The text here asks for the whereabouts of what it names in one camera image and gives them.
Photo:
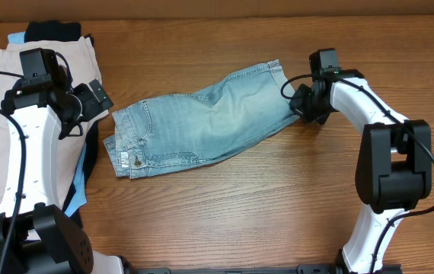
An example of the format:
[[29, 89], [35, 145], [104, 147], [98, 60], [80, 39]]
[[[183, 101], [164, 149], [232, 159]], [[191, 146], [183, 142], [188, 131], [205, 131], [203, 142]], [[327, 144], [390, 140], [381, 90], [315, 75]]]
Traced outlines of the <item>light blue denim shorts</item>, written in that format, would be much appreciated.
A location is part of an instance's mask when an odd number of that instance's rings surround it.
[[136, 179], [215, 164], [294, 123], [279, 61], [232, 72], [193, 94], [167, 94], [113, 112], [104, 140], [115, 174]]

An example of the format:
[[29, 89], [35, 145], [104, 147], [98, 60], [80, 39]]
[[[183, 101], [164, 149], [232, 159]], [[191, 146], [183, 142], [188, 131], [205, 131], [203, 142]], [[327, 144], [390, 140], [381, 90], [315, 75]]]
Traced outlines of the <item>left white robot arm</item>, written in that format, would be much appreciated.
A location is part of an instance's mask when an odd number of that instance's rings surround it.
[[59, 141], [113, 105], [97, 80], [73, 86], [61, 58], [51, 49], [21, 52], [23, 73], [1, 102], [11, 134], [0, 209], [0, 273], [131, 273], [124, 257], [94, 251], [59, 204]]

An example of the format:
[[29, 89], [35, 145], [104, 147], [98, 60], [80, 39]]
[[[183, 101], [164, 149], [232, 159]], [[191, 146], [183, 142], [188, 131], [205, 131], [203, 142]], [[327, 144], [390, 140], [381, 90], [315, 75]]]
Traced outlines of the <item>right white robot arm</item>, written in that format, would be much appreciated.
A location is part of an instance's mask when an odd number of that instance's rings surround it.
[[401, 221], [432, 189], [431, 131], [390, 108], [355, 69], [339, 66], [335, 49], [309, 56], [311, 86], [301, 84], [290, 110], [303, 123], [325, 124], [342, 113], [362, 140], [356, 165], [356, 192], [362, 208], [353, 233], [331, 273], [399, 273], [383, 257]]

